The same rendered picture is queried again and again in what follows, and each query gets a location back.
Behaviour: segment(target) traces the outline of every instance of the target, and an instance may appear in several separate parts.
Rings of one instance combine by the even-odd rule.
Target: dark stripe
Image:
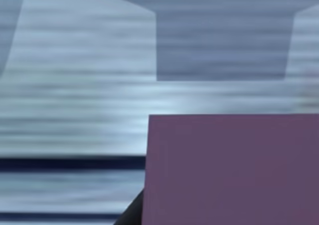
[[[145,156],[68,158],[2,158],[0,172],[81,172],[85,170],[143,170]]]
[[[0,213],[1,222],[113,222],[119,214]]]

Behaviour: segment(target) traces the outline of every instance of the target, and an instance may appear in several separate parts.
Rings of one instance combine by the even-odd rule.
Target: purple surface
[[[143,225],[318,225],[318,115],[151,116]]]

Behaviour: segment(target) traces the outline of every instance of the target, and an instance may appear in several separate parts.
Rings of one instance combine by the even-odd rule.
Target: purple block
[[[319,115],[150,116],[143,225],[319,225]]]

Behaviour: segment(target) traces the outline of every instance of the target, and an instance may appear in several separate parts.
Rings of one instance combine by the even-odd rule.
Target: black horizontal line
[[[145,156],[79,156],[63,158],[1,158],[0,172],[82,172],[143,170]]]
[[[120,214],[62,214],[62,213],[1,213],[1,222],[107,222],[115,221]]]

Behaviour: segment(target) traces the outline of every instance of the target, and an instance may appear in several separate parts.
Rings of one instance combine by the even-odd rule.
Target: dark blue line
[[[108,222],[120,214],[0,213],[1,222]]]
[[[63,158],[2,158],[0,172],[83,172],[87,170],[144,170],[145,156]]]

